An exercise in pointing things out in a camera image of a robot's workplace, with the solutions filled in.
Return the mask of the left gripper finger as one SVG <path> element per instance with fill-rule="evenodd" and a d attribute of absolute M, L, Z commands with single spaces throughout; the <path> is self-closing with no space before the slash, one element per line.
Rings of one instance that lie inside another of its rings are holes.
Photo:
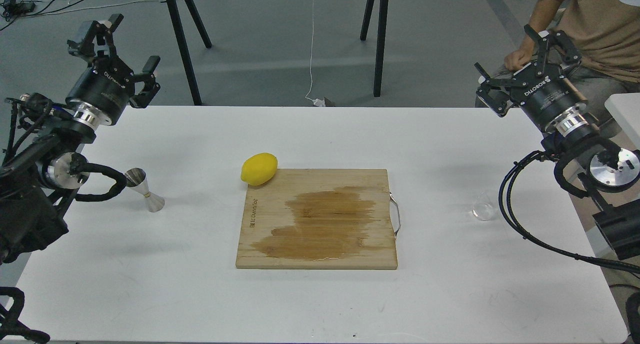
<path fill-rule="evenodd" d="M 129 77 L 129 83 L 132 85 L 132 88 L 135 84 L 143 84 L 142 90 L 129 99 L 129 105 L 132 108 L 146 109 L 158 91 L 160 91 L 161 86 L 157 83 L 154 73 L 160 61 L 161 58 L 158 55 L 151 55 L 144 65 L 144 68 L 142 68 L 142 72 L 134 73 Z"/>
<path fill-rule="evenodd" d="M 114 44 L 114 32 L 123 20 L 123 14 L 114 13 L 107 20 L 83 22 L 75 39 L 67 41 L 68 53 L 84 60 L 89 68 L 124 66 Z"/>

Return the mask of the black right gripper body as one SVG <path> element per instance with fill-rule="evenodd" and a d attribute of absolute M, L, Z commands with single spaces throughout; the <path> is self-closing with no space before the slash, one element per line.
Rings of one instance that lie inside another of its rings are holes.
<path fill-rule="evenodd" d="M 553 132 L 556 117 L 568 109 L 586 113 L 587 98 L 566 78 L 562 66 L 546 64 L 539 77 L 538 71 L 537 64 L 527 64 L 512 75 L 518 84 L 510 89 L 510 100 L 540 132 Z"/>

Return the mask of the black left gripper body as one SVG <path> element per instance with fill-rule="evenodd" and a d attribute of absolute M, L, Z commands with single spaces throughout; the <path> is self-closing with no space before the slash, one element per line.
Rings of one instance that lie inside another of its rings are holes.
<path fill-rule="evenodd" d="M 73 120 L 89 127 L 116 125 L 135 94 L 133 75 L 119 57 L 94 59 L 66 96 Z"/>

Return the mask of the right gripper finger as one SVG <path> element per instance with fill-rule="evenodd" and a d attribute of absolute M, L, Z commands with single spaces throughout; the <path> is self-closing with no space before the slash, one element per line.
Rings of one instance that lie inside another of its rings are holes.
<path fill-rule="evenodd" d="M 536 78 L 548 76 L 560 78 L 582 63 L 582 55 L 564 31 L 535 31 L 530 25 L 524 25 L 526 35 L 538 45 L 537 57 L 533 61 L 532 72 Z M 551 50 L 560 55 L 560 64 L 548 59 Z"/>
<path fill-rule="evenodd" d="M 491 77 L 478 62 L 474 63 L 474 68 L 480 73 L 476 98 L 481 104 L 493 110 L 499 117 L 506 116 L 509 109 L 522 107 L 518 100 L 513 99 L 511 91 L 512 88 L 523 87 L 523 75 L 516 72 L 509 78 L 499 79 Z"/>

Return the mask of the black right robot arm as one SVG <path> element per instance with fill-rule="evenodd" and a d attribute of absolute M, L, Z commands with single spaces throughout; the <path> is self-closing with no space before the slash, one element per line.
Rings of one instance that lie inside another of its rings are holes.
<path fill-rule="evenodd" d="M 480 73 L 477 98 L 504 117 L 509 109 L 521 109 L 541 132 L 543 150 L 535 150 L 515 161 L 503 178 L 497 194 L 506 223 L 525 240 L 574 260 L 638 276 L 638 265 L 628 259 L 639 255 L 639 201 L 619 206 L 608 203 L 603 193 L 620 193 L 639 181 L 639 151 L 617 145 L 603 136 L 586 111 L 587 99 L 569 81 L 569 73 L 582 57 L 564 31 L 524 30 L 537 43 L 534 59 L 508 78 L 495 78 L 475 63 Z M 615 260 L 572 253 L 537 239 L 518 221 L 512 208 L 512 189 L 528 164 L 554 162 L 558 185 L 576 198 L 590 198 L 598 212 L 596 228 L 614 251 Z"/>

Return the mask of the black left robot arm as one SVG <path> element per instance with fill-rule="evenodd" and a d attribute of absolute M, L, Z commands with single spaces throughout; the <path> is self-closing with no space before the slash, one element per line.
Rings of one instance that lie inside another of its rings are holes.
<path fill-rule="evenodd" d="M 126 105 L 145 109 L 160 91 L 154 71 L 160 57 L 148 58 L 141 73 L 118 56 L 114 32 L 120 13 L 83 22 L 68 52 L 87 63 L 63 103 L 40 93 L 6 98 L 10 132 L 1 166 L 1 262 L 41 251 L 68 233 L 64 215 L 73 201 L 103 202 L 129 187 L 158 211 L 165 201 L 151 193 L 141 168 L 121 173 L 89 162 L 79 153 L 96 139 L 99 126 L 113 126 Z"/>

